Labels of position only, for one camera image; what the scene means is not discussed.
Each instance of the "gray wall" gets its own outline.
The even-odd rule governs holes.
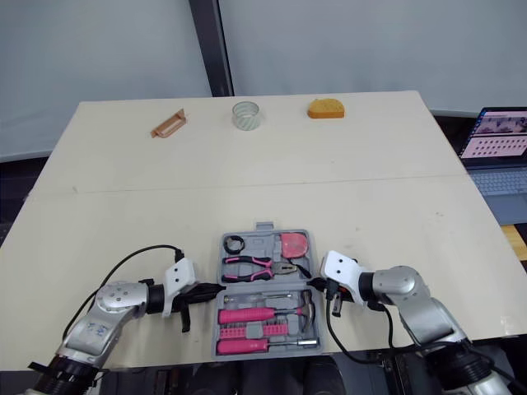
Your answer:
[[[83,100],[210,96],[188,0],[2,0],[0,161],[51,151]]]
[[[421,92],[527,105],[525,0],[221,0],[237,95]]]

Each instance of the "bread slice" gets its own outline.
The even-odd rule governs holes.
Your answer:
[[[344,118],[344,106],[337,99],[313,100],[307,114],[310,118]]]

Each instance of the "pink pliers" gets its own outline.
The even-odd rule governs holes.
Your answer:
[[[271,280],[275,274],[289,274],[296,271],[296,266],[290,263],[273,262],[271,258],[255,258],[248,255],[223,258],[223,263],[253,263],[254,265],[265,267],[264,270],[253,274],[248,274],[247,276],[225,274],[222,276],[223,282],[251,282],[256,280]]]

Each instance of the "laptop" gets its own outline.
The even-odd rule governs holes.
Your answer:
[[[527,222],[527,107],[482,109],[459,158],[500,225]]]

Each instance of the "clear glass cup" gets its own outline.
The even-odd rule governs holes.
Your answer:
[[[232,122],[238,129],[254,130],[260,125],[260,108],[252,101],[241,101],[232,108]]]

